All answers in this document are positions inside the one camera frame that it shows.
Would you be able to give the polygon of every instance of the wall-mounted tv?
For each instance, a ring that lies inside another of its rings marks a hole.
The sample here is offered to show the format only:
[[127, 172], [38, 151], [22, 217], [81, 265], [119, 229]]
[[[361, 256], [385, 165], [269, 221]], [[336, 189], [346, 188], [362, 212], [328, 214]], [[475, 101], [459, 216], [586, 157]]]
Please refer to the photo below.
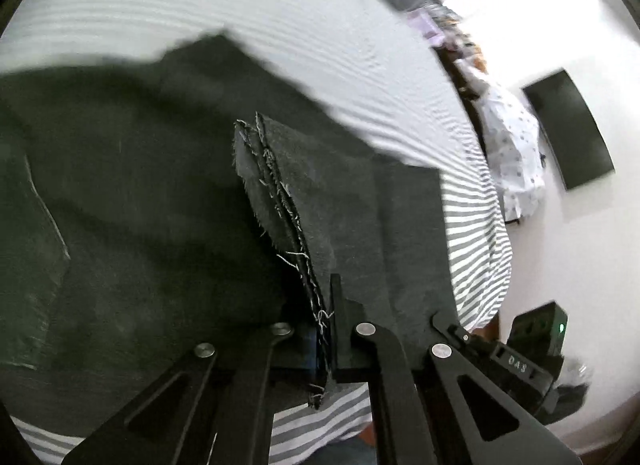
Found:
[[562, 70], [523, 89], [571, 190], [614, 170], [586, 102]]

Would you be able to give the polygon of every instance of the bed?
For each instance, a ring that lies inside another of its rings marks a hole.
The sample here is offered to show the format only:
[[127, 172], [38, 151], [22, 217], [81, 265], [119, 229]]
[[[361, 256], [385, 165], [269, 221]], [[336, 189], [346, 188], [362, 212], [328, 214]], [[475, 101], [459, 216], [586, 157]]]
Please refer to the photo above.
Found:
[[[461, 324], [474, 329], [507, 292], [510, 243], [456, 91], [399, 10], [385, 0], [23, 0], [0, 39], [0, 69], [153, 60], [202, 34], [230, 32], [378, 152], [440, 169], [452, 288]], [[42, 423], [33, 403], [8, 408], [38, 456], [60, 463], [86, 429]], [[366, 386], [318, 412], [279, 413], [271, 463], [298, 463], [369, 422]]]

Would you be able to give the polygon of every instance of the metal pin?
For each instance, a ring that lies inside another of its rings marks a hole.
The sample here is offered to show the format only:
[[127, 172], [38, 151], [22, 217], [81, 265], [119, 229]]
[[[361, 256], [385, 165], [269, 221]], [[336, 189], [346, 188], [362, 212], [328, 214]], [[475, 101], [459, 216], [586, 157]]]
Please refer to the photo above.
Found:
[[431, 348], [431, 353], [439, 359], [448, 359], [451, 356], [452, 351], [446, 344], [436, 344]]
[[365, 337], [370, 337], [376, 332], [376, 327], [370, 322], [361, 322], [356, 326], [356, 331]]
[[198, 358], [207, 359], [216, 352], [216, 349], [212, 344], [202, 342], [193, 349], [193, 352]]
[[286, 322], [276, 322], [271, 325], [271, 333], [278, 337], [284, 337], [291, 333], [291, 326]]

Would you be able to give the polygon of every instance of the black cloth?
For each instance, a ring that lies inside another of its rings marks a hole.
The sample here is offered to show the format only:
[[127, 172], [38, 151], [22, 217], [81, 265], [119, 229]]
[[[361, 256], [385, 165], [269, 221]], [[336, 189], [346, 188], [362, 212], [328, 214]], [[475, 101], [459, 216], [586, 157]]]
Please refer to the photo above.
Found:
[[[276, 175], [238, 149], [238, 124], [257, 127], [257, 112]], [[47, 211], [14, 204], [46, 242], [37, 257], [0, 260], [2, 282], [33, 268], [42, 285], [38, 315], [19, 329], [6, 319], [28, 310], [24, 287], [0, 297], [2, 333], [31, 349], [23, 366], [0, 368], [0, 397], [29, 423], [87, 435], [195, 344], [276, 321], [287, 296], [305, 294], [276, 257], [301, 256], [287, 254], [295, 247], [274, 196], [257, 190], [261, 176], [295, 207], [319, 308], [337, 271], [415, 367], [430, 311], [455, 312], [438, 172], [375, 153], [224, 36], [155, 63], [2, 76], [0, 113], [0, 152], [12, 153], [0, 161], [22, 178], [15, 188], [33, 180], [28, 200], [37, 193]], [[25, 159], [30, 170], [17, 171]], [[0, 239], [0, 250], [16, 243], [26, 251], [31, 239]], [[301, 304], [301, 317], [318, 318]], [[6, 349], [0, 357], [16, 362]], [[280, 407], [306, 395], [289, 400]]]
[[318, 449], [305, 465], [376, 465], [376, 448], [353, 437]]

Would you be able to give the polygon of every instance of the white wall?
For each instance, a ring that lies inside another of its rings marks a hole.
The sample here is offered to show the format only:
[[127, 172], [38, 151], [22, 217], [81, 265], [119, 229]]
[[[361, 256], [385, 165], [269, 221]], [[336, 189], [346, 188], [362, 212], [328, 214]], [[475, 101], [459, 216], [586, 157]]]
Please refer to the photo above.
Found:
[[564, 191], [550, 159], [547, 198], [510, 228], [513, 278], [500, 311], [552, 299], [569, 315], [564, 353], [593, 366], [586, 405], [552, 426], [576, 450], [618, 437], [640, 391], [640, 45], [603, 0], [445, 0], [466, 18], [490, 73], [518, 91], [563, 67], [609, 148], [614, 175]]

